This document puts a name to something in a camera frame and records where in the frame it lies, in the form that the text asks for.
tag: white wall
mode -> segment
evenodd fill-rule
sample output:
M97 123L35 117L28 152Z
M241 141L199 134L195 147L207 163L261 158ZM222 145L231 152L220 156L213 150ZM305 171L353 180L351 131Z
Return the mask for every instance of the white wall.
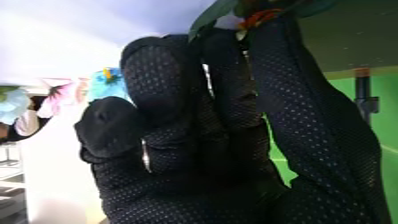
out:
M21 142L28 220L33 224L99 223L104 218L88 165L80 161L72 124L83 106L62 111Z

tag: ceiling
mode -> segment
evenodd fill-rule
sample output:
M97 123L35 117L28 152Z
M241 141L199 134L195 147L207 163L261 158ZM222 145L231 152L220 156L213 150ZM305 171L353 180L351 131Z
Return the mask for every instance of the ceiling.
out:
M341 0L323 14L300 22L303 40L325 72L366 66L398 74L396 0Z
M40 86L40 77L87 77L117 66L133 39L186 33L213 0L181 1L1 0L0 84ZM396 23L396 0L341 0L302 19L305 43L334 78L360 66L398 74Z

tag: white surface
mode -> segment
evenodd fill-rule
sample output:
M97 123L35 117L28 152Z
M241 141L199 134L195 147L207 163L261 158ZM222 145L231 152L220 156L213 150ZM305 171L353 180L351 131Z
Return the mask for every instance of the white surface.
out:
M88 165L78 157L72 124L81 107L64 110L37 135L21 142L28 221L99 223L104 218Z
M1 0L0 84L37 77L87 77L117 66L124 45L188 33L215 0ZM236 18L220 26L232 28Z

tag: gloved hand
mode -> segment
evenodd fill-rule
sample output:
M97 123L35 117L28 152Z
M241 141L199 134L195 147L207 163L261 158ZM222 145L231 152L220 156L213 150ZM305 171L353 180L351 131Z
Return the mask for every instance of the gloved hand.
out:
M286 187L234 32L204 43L213 96L186 43L184 35L131 43L120 63L136 107L108 97L76 124L103 210L112 223L263 223Z
M204 39L211 94L186 36L144 38L124 49L135 106L119 98L96 101L76 124L110 222L390 223L380 144L321 75L291 15L252 28L248 41L250 69L232 33ZM268 159L248 70L296 173L291 189Z

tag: glove finger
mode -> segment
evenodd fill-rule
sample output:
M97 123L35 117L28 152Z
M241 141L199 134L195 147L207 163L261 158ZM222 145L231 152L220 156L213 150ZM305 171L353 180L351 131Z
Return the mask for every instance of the glove finger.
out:
M191 67L184 55L165 39L149 37L129 43L120 59L129 97L151 126L144 140L156 174L195 169Z
M234 167L227 146L229 138L225 128L220 123L218 114L215 112L215 102L207 89L207 79L200 63L199 45L188 45L188 35L168 35L165 40L172 46L186 52L186 59L190 63L188 78L191 80L191 94L193 94L193 129L199 147L199 167L206 175L216 179L229 178L231 169Z
M131 103L108 97L87 107L74 129L92 156L112 158L140 146L145 119Z
M254 80L239 51L234 31L213 29L204 40L204 62L215 93L215 107L229 131L229 150L245 167L245 176L279 177L268 159L270 137L266 123L255 110Z
M151 190L142 162L144 117L117 97L96 100L74 125L80 157L90 164L108 217Z

